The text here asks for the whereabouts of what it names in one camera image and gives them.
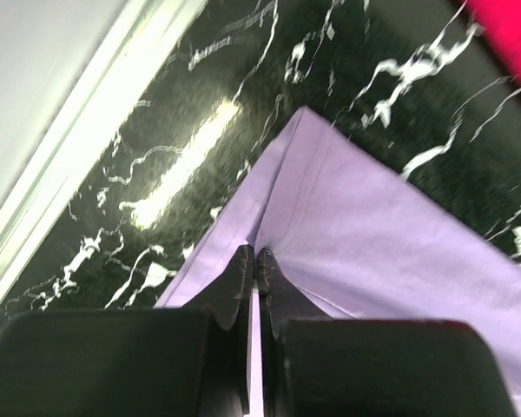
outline black marble surface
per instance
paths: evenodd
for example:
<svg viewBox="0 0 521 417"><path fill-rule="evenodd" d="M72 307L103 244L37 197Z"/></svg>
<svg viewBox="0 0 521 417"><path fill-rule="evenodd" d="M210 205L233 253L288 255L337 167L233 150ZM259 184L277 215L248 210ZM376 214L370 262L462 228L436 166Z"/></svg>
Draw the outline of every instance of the black marble surface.
<svg viewBox="0 0 521 417"><path fill-rule="evenodd" d="M428 160L408 180L521 265L521 86L458 10L210 0L11 289L0 326L29 309L153 306L304 105L404 176ZM389 125L367 123L394 90ZM152 262L168 276L143 285Z"/></svg>

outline folded cloth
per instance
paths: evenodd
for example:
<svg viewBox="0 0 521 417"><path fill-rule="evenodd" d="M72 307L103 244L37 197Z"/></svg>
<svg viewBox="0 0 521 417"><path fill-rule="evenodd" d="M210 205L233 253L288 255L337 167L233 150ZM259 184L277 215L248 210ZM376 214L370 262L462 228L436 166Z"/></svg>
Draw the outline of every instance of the folded cloth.
<svg viewBox="0 0 521 417"><path fill-rule="evenodd" d="M333 317L471 324L521 413L521 268L300 109L267 147L157 307L179 307L249 242Z"/></svg>
<svg viewBox="0 0 521 417"><path fill-rule="evenodd" d="M521 0L466 0L485 36L521 84Z"/></svg>

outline purple cloth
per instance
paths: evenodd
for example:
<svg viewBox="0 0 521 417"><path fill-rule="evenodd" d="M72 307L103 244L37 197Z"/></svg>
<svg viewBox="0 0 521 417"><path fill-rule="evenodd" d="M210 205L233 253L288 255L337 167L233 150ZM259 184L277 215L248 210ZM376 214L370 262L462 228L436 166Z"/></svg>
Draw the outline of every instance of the purple cloth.
<svg viewBox="0 0 521 417"><path fill-rule="evenodd" d="M333 317L470 323L521 413L521 268L309 109L267 147L156 306L190 300L245 242L270 247Z"/></svg>

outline marble tabletop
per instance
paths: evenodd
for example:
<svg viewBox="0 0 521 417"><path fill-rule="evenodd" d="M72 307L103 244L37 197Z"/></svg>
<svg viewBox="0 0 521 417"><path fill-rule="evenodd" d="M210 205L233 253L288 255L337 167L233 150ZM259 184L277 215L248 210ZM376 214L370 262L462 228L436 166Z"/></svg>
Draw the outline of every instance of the marble tabletop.
<svg viewBox="0 0 521 417"><path fill-rule="evenodd" d="M446 0L210 0L0 326L30 309L152 307L305 105L521 266L521 85L484 30Z"/></svg>

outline red fabric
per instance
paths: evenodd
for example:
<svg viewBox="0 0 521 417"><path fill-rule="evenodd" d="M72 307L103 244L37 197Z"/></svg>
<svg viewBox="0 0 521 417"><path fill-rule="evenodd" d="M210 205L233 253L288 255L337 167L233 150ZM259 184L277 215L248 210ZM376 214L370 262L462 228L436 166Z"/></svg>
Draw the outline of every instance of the red fabric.
<svg viewBox="0 0 521 417"><path fill-rule="evenodd" d="M521 84L521 0L467 0L485 36Z"/></svg>

